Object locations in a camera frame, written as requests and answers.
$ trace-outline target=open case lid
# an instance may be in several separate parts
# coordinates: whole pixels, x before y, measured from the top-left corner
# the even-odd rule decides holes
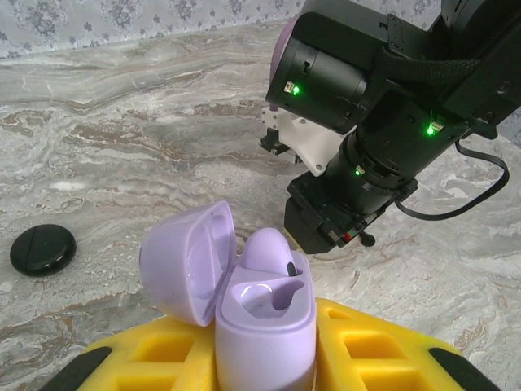
[[[217,293],[236,258],[234,221],[223,200],[155,226],[142,243],[139,271],[161,311],[204,327],[213,319]]]

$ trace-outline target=black round cap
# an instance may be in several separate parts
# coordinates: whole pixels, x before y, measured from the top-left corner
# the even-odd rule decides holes
[[[11,264],[23,275],[44,277],[58,273],[74,258],[76,240],[62,226],[35,226],[11,247]]]
[[[359,234],[361,245],[364,247],[373,247],[376,244],[376,238],[364,231]]]

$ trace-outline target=yellow foam holder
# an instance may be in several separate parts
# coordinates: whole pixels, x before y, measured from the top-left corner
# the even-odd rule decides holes
[[[458,383],[431,354],[438,349],[460,358],[466,364],[459,372],[465,365],[473,368],[451,345],[333,301],[317,304],[317,391],[474,389],[461,386],[463,380]],[[202,328],[157,319],[89,346],[78,359],[101,354],[94,366],[89,369],[92,357],[77,363],[79,369],[72,362],[47,389],[61,384],[67,391],[217,391],[214,333],[213,324]],[[480,390],[497,389],[475,368],[471,379]]]

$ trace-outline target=earbud charging case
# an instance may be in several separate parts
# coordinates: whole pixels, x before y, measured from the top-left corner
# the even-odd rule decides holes
[[[154,227],[139,268],[147,294],[168,316],[206,327],[215,315],[221,390],[313,387],[317,307],[309,262],[279,231],[258,230],[238,257],[223,200]]]

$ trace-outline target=black cable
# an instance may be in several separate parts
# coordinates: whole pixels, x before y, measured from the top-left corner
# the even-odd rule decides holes
[[[460,209],[456,209],[452,212],[442,213],[442,214],[423,214],[419,212],[414,212],[411,209],[406,208],[400,201],[395,201],[396,206],[399,210],[401,210],[403,213],[407,214],[408,216],[420,219],[420,220],[426,220],[429,222],[439,222],[441,220],[448,220],[452,217],[459,216],[460,214],[464,214],[469,209],[474,208],[477,204],[482,203],[486,199],[492,197],[494,194],[498,193],[505,185],[508,183],[510,179],[510,173],[508,171],[508,167],[506,163],[501,160],[497,156],[488,155],[486,153],[482,152],[476,152],[472,151],[470,149],[466,149],[462,147],[459,143],[459,141],[455,144],[456,149],[459,153],[465,156],[473,157],[475,159],[485,160],[490,163],[493,163],[494,165],[497,165],[503,169],[503,175],[501,178],[499,178],[496,183],[494,183],[489,189],[487,189],[485,192],[483,192],[481,195],[473,199],[468,204],[462,206]]]

